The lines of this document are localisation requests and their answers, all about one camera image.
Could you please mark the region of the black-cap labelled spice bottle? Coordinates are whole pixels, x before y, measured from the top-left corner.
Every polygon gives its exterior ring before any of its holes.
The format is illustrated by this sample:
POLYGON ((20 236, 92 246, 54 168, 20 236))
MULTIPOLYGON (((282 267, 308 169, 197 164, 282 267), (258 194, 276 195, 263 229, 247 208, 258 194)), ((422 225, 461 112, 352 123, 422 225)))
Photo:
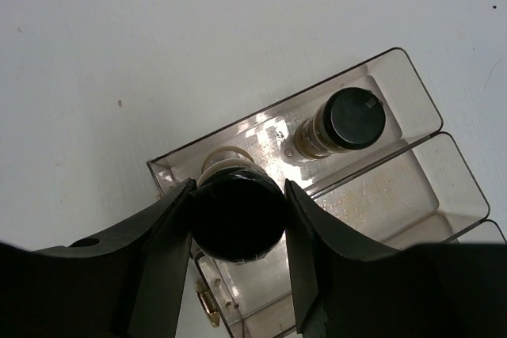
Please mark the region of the black-cap labelled spice bottle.
POLYGON ((310 160, 363 150, 381 137, 387 117, 383 102, 370 90, 338 90, 296 129, 298 151, 310 160))

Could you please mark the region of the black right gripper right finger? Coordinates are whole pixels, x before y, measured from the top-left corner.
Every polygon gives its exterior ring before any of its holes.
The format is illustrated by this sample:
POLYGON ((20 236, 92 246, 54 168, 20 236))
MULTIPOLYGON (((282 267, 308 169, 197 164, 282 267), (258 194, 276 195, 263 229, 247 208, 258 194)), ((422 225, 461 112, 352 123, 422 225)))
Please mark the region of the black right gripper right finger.
POLYGON ((506 247, 396 250, 324 211, 287 181, 295 325, 305 337, 503 337, 506 247))

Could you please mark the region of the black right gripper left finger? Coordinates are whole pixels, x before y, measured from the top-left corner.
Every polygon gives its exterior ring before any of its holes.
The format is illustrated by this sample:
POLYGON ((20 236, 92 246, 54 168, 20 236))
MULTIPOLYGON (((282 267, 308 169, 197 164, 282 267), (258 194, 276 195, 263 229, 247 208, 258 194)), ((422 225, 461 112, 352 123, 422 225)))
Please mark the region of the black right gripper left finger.
POLYGON ((189 263, 186 180, 72 245, 1 246, 4 337, 173 337, 189 263))

